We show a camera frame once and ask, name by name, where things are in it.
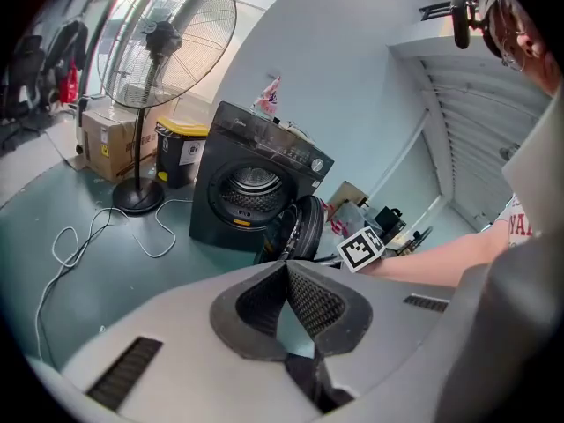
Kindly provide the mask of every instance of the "yellow lid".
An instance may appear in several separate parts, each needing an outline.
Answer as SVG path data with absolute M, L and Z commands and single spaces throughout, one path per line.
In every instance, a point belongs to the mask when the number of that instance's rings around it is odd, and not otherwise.
M 210 129 L 205 124 L 180 121 L 166 116 L 159 116 L 157 122 L 173 133 L 184 135 L 185 137 L 207 137 L 210 132 Z

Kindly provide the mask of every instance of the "round black base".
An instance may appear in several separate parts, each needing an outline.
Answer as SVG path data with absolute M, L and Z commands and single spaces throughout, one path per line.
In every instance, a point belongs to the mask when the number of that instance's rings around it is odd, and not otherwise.
M 129 215 L 150 212 L 165 198 L 162 187 L 154 180 L 140 178 L 136 189 L 135 179 L 126 179 L 114 188 L 114 207 Z

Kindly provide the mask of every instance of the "person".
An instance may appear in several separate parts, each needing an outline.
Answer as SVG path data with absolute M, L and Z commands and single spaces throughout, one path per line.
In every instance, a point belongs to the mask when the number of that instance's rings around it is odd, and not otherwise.
M 484 41 L 501 62 L 526 74 L 545 93 L 555 95 L 560 68 L 538 29 L 517 0 L 478 0 Z M 491 263 L 508 247 L 534 234 L 519 198 L 513 195 L 491 227 L 410 256 L 378 260 L 361 272 L 379 278 L 457 286 L 470 267 Z

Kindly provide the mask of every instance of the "black trash bin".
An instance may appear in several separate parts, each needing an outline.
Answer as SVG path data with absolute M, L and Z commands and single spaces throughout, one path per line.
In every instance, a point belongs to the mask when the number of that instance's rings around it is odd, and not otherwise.
M 209 129 L 202 123 L 183 122 L 161 116 L 155 131 L 157 177 L 170 188 L 194 181 Z

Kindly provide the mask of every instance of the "vent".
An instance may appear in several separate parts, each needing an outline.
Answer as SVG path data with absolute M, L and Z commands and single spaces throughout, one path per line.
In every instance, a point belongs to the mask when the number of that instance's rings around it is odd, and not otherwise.
M 139 337 L 88 390 L 87 395 L 116 411 L 155 357 L 162 342 Z
M 426 308 L 434 312 L 444 312 L 449 305 L 447 300 L 440 300 L 438 298 L 430 298 L 428 296 L 421 296 L 420 294 L 410 294 L 404 299 L 406 304 L 415 307 Z

